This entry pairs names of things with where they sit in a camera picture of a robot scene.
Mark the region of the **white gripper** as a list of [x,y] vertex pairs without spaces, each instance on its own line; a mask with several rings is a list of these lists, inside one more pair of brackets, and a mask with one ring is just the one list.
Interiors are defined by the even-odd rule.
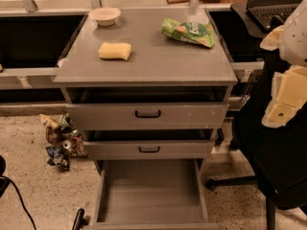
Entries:
[[262,118],[265,127],[284,127],[307,102],[307,68],[303,67],[307,66],[307,0],[297,6],[283,26],[262,39],[260,48],[279,48],[280,57],[294,64],[284,73],[274,73],[272,99]]

